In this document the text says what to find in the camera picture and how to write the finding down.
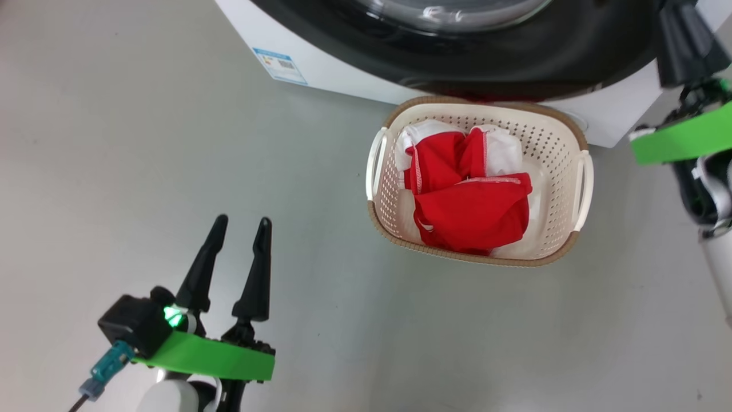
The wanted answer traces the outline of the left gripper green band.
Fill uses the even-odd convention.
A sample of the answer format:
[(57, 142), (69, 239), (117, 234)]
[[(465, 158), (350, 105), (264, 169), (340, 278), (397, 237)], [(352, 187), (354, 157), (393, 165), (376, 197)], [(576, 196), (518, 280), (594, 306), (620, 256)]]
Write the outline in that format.
[[(214, 220), (176, 293), (178, 307), (198, 314), (209, 311), (213, 269), (228, 221), (227, 215)], [(246, 386), (272, 380), (275, 350), (256, 339), (253, 328), (270, 317), (272, 235), (271, 219), (261, 218), (245, 288), (231, 311), (238, 320), (221, 339), (173, 331), (156, 354), (138, 360), (178, 377), (157, 381), (136, 412), (241, 412)]]

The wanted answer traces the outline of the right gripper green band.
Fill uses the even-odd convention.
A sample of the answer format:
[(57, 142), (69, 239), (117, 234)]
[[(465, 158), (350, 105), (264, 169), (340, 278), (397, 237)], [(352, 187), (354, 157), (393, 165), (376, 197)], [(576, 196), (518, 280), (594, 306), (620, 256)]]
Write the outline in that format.
[(663, 123), (635, 128), (631, 149), (640, 165), (670, 166), (699, 227), (732, 226), (732, 85), (712, 78), (730, 65), (696, 3), (657, 3), (659, 84), (691, 85)]

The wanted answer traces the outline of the dark round glass washer door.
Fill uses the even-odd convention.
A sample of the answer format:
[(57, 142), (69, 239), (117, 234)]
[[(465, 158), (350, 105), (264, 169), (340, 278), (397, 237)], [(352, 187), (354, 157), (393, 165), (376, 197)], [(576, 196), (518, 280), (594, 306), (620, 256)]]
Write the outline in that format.
[(410, 89), (546, 101), (654, 58), (657, 0), (252, 0), (302, 39)]

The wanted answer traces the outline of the red and white garment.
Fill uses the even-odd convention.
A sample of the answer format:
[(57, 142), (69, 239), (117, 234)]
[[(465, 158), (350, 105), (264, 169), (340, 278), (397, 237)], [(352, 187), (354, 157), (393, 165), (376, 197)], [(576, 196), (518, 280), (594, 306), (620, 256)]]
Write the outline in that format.
[(400, 131), (395, 165), (424, 245), (489, 255), (525, 235), (533, 187), (509, 130), (424, 120)]

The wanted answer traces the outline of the cream perforated laundry basket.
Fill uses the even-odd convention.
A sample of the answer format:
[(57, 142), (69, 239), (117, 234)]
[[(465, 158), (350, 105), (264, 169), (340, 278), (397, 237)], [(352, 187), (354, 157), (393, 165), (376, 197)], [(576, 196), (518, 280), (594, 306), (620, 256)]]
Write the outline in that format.
[[(525, 171), (531, 176), (529, 225), (521, 241), (489, 255), (466, 255), (421, 243), (411, 206), (399, 187), (396, 138), (403, 128), (437, 120), (464, 131), (484, 124), (520, 139)], [(456, 97), (416, 97), (399, 105), (374, 137), (365, 172), (369, 218), (395, 245), (448, 260), (538, 268), (565, 256), (578, 240), (591, 206), (594, 166), (582, 129), (568, 115), (530, 102), (478, 104)]]

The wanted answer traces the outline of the white washing machine body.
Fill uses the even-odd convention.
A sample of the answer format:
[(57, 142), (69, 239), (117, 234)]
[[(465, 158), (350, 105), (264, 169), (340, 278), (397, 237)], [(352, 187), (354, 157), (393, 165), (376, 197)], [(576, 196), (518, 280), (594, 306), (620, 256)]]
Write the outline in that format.
[[(215, 2), (251, 52), (252, 48), (256, 47), (290, 56), (308, 82), (308, 87), (395, 105), (414, 97), (442, 96), (393, 84), (332, 57), (277, 23), (256, 7), (252, 0), (215, 0)], [(657, 55), (653, 20), (654, 16), (652, 19), (654, 58), (643, 68), (614, 84), (593, 88), (580, 96), (524, 102), (536, 102), (563, 112), (571, 110), (583, 116), (589, 122), (587, 132), (589, 142), (604, 148), (613, 148), (662, 93), (655, 62)], [(519, 101), (477, 102), (507, 104)]]

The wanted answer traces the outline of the blue energy label sticker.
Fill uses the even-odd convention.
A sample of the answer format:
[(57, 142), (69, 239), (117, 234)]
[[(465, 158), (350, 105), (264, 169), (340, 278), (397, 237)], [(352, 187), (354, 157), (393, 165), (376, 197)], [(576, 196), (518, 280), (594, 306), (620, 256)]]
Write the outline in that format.
[(267, 73), (275, 80), (308, 86), (308, 82), (290, 56), (277, 54), (270, 50), (256, 49), (256, 47), (253, 47), (252, 51)]

